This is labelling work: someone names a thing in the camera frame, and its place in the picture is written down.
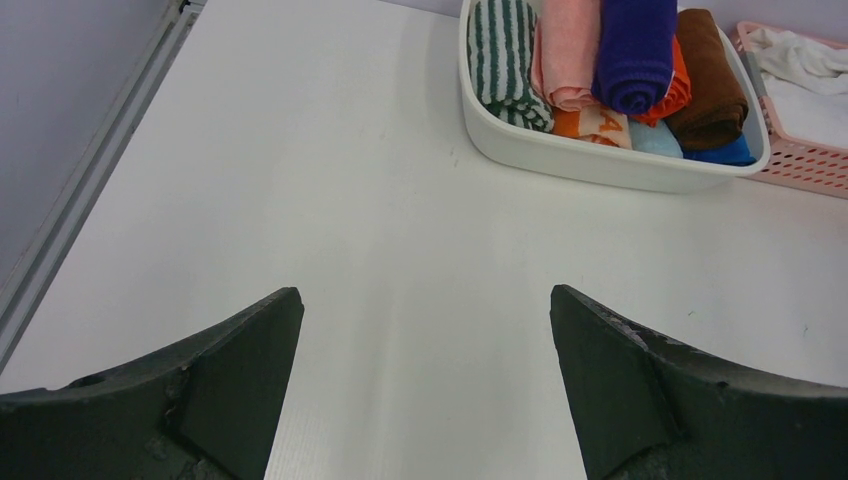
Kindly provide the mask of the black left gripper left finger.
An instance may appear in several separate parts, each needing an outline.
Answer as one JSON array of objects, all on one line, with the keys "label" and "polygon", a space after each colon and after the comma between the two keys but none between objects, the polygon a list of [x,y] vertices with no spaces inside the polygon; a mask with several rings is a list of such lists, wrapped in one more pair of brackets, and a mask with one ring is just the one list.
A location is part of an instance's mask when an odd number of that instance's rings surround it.
[{"label": "black left gripper left finger", "polygon": [[260,479],[304,306],[280,289],[227,320],[56,390],[1,398],[5,479]]}]

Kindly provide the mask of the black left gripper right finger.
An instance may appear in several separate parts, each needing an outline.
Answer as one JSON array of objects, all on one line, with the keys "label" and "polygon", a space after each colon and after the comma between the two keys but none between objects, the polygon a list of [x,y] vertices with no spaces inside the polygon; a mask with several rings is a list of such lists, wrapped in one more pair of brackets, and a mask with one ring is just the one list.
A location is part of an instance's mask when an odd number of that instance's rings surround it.
[{"label": "black left gripper right finger", "polygon": [[843,479],[847,391],[711,355],[567,286],[550,320],[591,479]]}]

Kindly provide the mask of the pink towel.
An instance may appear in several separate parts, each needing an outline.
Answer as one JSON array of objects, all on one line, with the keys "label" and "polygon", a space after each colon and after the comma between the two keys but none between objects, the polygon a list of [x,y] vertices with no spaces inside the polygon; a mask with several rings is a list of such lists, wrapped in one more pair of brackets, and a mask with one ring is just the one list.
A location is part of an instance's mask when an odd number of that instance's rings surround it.
[{"label": "pink towel", "polygon": [[547,0],[534,33],[530,71],[535,92],[566,112],[596,103],[591,93],[600,42],[601,3]]}]

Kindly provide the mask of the purple towel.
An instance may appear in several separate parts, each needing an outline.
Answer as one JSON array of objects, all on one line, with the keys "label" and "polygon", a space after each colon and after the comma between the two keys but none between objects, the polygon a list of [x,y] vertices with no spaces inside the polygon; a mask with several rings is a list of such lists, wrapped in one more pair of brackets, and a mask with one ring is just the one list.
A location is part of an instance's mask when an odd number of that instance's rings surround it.
[{"label": "purple towel", "polygon": [[647,113],[666,96],[674,76],[677,3],[605,0],[592,93],[610,109]]}]

